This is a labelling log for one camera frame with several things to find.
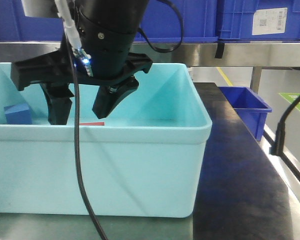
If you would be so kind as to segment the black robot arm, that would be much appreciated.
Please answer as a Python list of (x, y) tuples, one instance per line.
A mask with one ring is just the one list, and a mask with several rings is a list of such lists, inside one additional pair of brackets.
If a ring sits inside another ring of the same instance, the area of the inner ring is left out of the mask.
[(48, 122), (65, 125), (72, 107), (71, 83), (98, 86), (92, 111), (106, 118), (114, 108), (139, 87), (135, 74), (148, 73), (152, 60), (144, 53), (130, 51), (148, 2), (146, 0), (76, 0), (70, 14), (86, 56), (60, 48), (11, 64), (10, 77), (23, 91), (39, 84), (48, 107)]

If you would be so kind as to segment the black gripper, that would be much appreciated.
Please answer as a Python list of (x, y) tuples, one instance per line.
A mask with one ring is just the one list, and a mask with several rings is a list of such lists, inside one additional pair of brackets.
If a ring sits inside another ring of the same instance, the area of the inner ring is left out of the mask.
[[(130, 51), (143, 11), (119, 11), (114, 17), (90, 9), (74, 13), (81, 50), (75, 50), (74, 65), (78, 82), (100, 86), (92, 111), (104, 119), (128, 95), (136, 91), (139, 82), (134, 74), (148, 73), (153, 62), (144, 53)], [(66, 125), (70, 115), (73, 82), (66, 41), (58, 50), (11, 64), (10, 78), (18, 91), (40, 84), (47, 103), (47, 119), (51, 125)]]

